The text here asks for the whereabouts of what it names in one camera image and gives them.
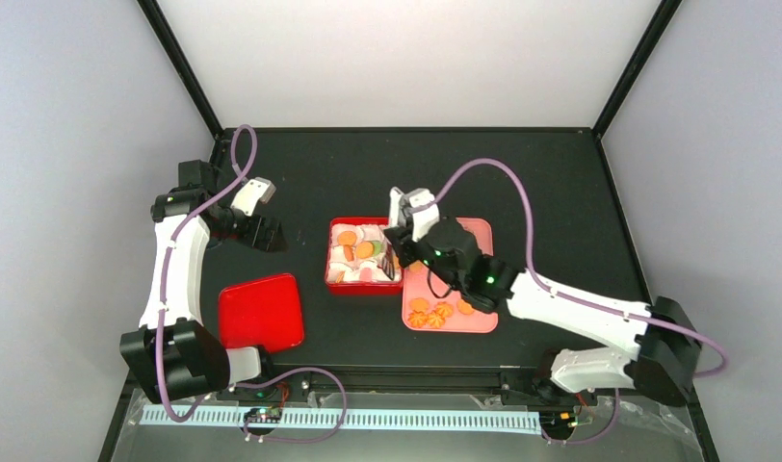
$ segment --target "red lid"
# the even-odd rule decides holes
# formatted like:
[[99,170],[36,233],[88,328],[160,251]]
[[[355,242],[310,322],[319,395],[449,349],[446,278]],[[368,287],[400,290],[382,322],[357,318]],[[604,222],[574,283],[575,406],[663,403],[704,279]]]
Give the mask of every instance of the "red lid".
[[225,348],[262,345],[277,353],[303,342],[300,295],[292,274],[227,287],[219,295],[218,318]]

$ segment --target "pink tray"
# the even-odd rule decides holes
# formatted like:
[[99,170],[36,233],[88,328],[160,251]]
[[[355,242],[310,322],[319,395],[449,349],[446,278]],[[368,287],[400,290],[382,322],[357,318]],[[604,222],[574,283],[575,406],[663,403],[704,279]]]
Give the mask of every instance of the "pink tray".
[[[484,253],[493,254],[493,232],[490,223],[481,218],[457,218],[459,224],[476,236],[476,242]],[[428,268],[423,265],[411,265],[405,270],[403,277],[403,323],[412,330],[426,330],[431,332],[466,332],[470,334],[486,334],[496,328],[499,323],[499,315],[496,313],[480,313],[474,310],[473,314],[463,315],[459,313],[456,302],[460,300],[459,293],[453,292],[445,298],[436,298],[428,289]],[[430,283],[437,294],[445,294],[448,286],[432,275]],[[439,328],[413,327],[408,323],[408,316],[413,310],[410,307],[411,300],[424,298],[429,303],[429,312],[433,311],[439,302],[449,303],[454,308],[454,313],[445,319],[445,324]]]

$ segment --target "black metal frame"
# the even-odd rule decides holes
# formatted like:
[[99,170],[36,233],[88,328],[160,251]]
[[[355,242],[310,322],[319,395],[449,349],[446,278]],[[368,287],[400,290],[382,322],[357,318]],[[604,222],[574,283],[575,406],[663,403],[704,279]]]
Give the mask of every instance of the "black metal frame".
[[[169,59],[173,67],[175,68],[176,72],[181,78],[181,81],[183,82],[184,87],[186,88],[188,94],[193,99],[193,102],[195,103],[195,107],[198,109],[198,112],[200,113],[201,117],[204,119],[204,122],[206,123],[210,134],[215,140],[215,144],[213,146],[213,152],[210,158],[210,163],[213,164],[218,160],[219,156],[223,152],[225,152],[225,149],[228,149],[231,129],[224,130],[223,127],[221,126],[218,118],[215,115],[215,112],[212,109],[209,100],[207,99],[206,94],[204,94],[203,90],[201,89],[201,86],[195,74],[193,73],[190,64],[188,63],[183,50],[179,46],[178,41],[172,29],[169,27],[169,24],[167,23],[167,20],[165,19],[164,13],[162,12],[160,6],[158,5],[158,2],[156,0],[138,0],[138,3],[141,6],[142,11],[144,12],[144,15],[147,17],[147,20],[150,23],[150,27],[152,27],[153,31],[155,32],[156,36],[161,42],[163,48],[167,52],[167,55],[169,56]],[[661,1],[660,5],[658,6],[658,9],[655,11],[654,15],[652,16],[649,22],[649,25],[647,26],[645,32],[643,33],[643,36],[641,37],[634,53],[632,54],[632,57],[630,58],[629,62],[626,64],[623,73],[618,79],[618,82],[616,83],[600,116],[598,117],[593,127],[589,129],[591,130],[593,142],[601,157],[601,161],[604,166],[604,171],[609,179],[609,184],[613,195],[613,199],[615,204],[617,205],[618,213],[623,223],[626,243],[631,249],[635,270],[639,275],[639,280],[641,281],[640,288],[646,298],[646,301],[650,301],[651,297],[649,295],[648,288],[646,287],[645,283],[642,282],[645,281],[645,279],[643,278],[643,274],[641,272],[639,258],[637,253],[635,252],[635,246],[633,245],[632,238],[629,233],[629,228],[627,227],[626,224],[626,218],[623,214],[623,210],[621,208],[620,201],[618,199],[612,173],[609,164],[607,162],[606,153],[604,151],[601,140],[603,136],[606,134],[607,130],[609,129],[609,126],[613,121],[615,115],[618,113],[621,104],[629,94],[632,85],[638,79],[638,76],[641,70],[643,69],[643,66],[646,64],[649,57],[651,56],[655,48],[655,45],[658,43],[658,40],[663,35],[666,26],[668,25],[671,18],[674,16],[678,6],[680,6],[680,3],[681,0]],[[571,129],[570,128],[556,128],[556,129],[542,128],[541,129],[541,131],[546,131],[546,130],[571,130]],[[376,388],[380,388],[378,385],[383,385],[383,384],[385,388],[388,388],[389,390],[397,390],[397,391],[411,391],[411,390],[425,391],[427,389],[432,389],[433,387],[432,380],[431,381],[423,380],[422,372],[405,372],[400,370],[394,370],[393,372],[373,370],[372,372],[368,372],[367,370],[347,369],[341,371],[341,373],[344,375],[344,379],[348,380],[352,388],[355,387],[355,389],[365,388],[367,390],[375,390]],[[441,384],[441,386],[444,387],[446,390],[450,389],[450,390],[462,391],[467,393],[479,393],[485,390],[486,391],[501,390],[503,388],[501,386],[502,384],[516,380],[515,377],[510,376],[510,373],[507,370],[486,371],[486,372],[476,371],[473,374],[474,376],[471,377],[470,380],[467,374],[464,374],[462,372],[456,372],[456,371],[452,371],[452,372],[428,371],[428,375],[432,375],[435,379],[437,379],[438,382]],[[322,388],[326,386],[325,383],[321,383],[319,385]],[[137,387],[138,387],[138,382],[136,381],[135,377],[133,377],[132,374],[128,375],[124,387],[122,388],[122,393],[118,400],[116,413],[111,421],[107,438],[105,440],[104,446],[100,453],[99,460],[104,460],[104,461],[110,460],[111,455],[113,454],[114,448],[116,446],[117,436],[121,429],[121,425],[124,419],[124,414],[129,405],[132,391],[134,388]],[[518,396],[510,396],[510,397],[503,397],[503,398],[519,399]],[[692,425],[700,441],[701,448],[703,449],[704,460],[718,461],[719,459],[717,456],[717,451],[715,449],[714,442],[712,441],[711,434],[709,433],[708,425],[705,421],[705,418],[703,417],[703,411],[702,408],[700,407],[700,402],[696,393],[692,395],[690,402],[688,404],[688,408],[691,416]]]

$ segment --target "black wire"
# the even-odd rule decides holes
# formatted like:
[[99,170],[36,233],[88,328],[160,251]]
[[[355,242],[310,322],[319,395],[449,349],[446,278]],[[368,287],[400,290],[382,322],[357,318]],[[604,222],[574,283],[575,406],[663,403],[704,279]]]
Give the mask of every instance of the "black wire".
[[433,286],[430,284],[430,275],[431,275],[431,274],[433,274],[433,271],[431,271],[431,270],[430,270],[430,268],[428,268],[428,289],[430,290],[430,293],[431,293],[433,296],[435,296],[437,299],[441,300],[442,298],[445,298],[445,297],[447,297],[448,295],[450,295],[450,294],[451,294],[451,292],[453,292],[453,291],[454,291],[453,289],[451,289],[451,288],[449,287],[449,288],[448,288],[448,292],[446,292],[446,293],[445,293],[443,296],[439,296],[439,295],[437,295],[437,294],[436,294],[436,292],[433,290]]

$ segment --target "black work surface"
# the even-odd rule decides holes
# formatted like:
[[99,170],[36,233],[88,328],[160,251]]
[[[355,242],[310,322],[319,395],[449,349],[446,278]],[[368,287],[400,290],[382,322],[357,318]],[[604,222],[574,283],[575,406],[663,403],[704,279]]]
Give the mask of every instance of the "black work surface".
[[[241,139],[243,166],[249,142],[246,135]],[[333,218],[386,216],[391,187],[406,192],[426,187],[436,194],[454,170],[478,157],[501,160],[524,182],[533,205],[535,267],[541,274],[601,295],[643,299],[610,176],[587,129],[268,130],[259,132],[258,140],[249,176],[277,186],[272,201],[259,205],[258,212],[282,221],[289,250],[266,254],[232,242],[208,250],[200,302],[205,325],[217,333],[223,288],[294,274],[305,340],[276,354],[278,366],[530,368],[546,348],[596,345],[507,312],[499,314],[499,325],[489,334],[416,332],[403,325],[400,295],[328,291],[324,272]],[[216,160],[226,184],[232,178],[228,152]],[[477,167],[467,172],[439,207],[442,215],[489,221],[494,253],[524,265],[525,219],[515,188],[501,171]]]

